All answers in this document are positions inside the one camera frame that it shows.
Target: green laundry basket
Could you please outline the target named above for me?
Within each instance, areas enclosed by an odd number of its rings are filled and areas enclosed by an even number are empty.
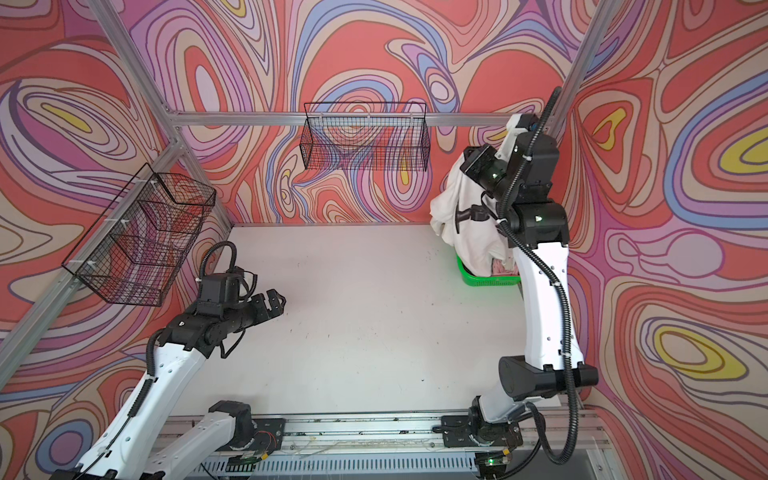
[[[474,276],[464,267],[462,259],[456,255],[456,263],[458,263],[458,271],[462,273],[464,283],[469,286],[503,286],[503,285],[517,285],[520,283],[520,276]]]

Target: psychedelic wallpaper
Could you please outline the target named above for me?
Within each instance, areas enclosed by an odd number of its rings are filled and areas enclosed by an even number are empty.
[[[166,141],[98,24],[72,0],[0,1],[0,339],[122,185]],[[0,478],[47,478],[105,429],[146,338],[196,291],[212,219],[161,308],[78,291],[0,392]]]
[[[540,111],[562,84],[595,3],[140,0],[121,19],[176,111],[424,101],[434,112],[513,112]],[[350,174],[303,171],[301,130],[183,133],[236,223],[427,222],[462,149],[499,133],[433,128],[426,172]]]
[[[627,0],[554,185],[632,478],[768,478],[768,2]]]

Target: white garment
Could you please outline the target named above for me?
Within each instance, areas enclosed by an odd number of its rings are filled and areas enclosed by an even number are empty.
[[[525,129],[514,128],[519,121],[520,115],[512,115],[507,123],[507,138],[504,147],[499,151],[511,152],[511,147],[515,143],[517,135]],[[448,180],[445,182],[445,191],[435,197],[430,203],[430,214],[432,220],[429,224],[442,239],[456,249],[456,254],[462,259],[464,266],[475,276],[491,276],[493,259],[499,259],[503,262],[505,269],[512,270],[515,266],[512,259],[511,249],[507,251],[507,239],[496,230],[496,222],[489,218],[483,222],[465,220],[458,226],[459,232],[456,233],[455,214],[456,205],[458,210],[463,211],[470,208],[473,204],[480,204],[480,196],[483,188],[459,170],[464,163],[464,154],[462,154],[448,174]],[[495,213],[495,200],[486,197],[485,203]]]

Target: white table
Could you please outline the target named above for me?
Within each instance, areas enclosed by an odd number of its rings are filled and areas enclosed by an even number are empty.
[[[465,409],[499,357],[523,353],[518,288],[465,285],[429,226],[235,227],[229,240],[286,311],[228,359],[215,351],[173,415],[220,399],[254,414]]]

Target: black wire mesh basket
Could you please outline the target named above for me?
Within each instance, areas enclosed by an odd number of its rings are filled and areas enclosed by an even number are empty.
[[[424,170],[427,106],[417,101],[304,104],[301,157],[307,170]]]
[[[107,303],[161,306],[215,202],[206,184],[153,172],[79,268],[61,265]]]

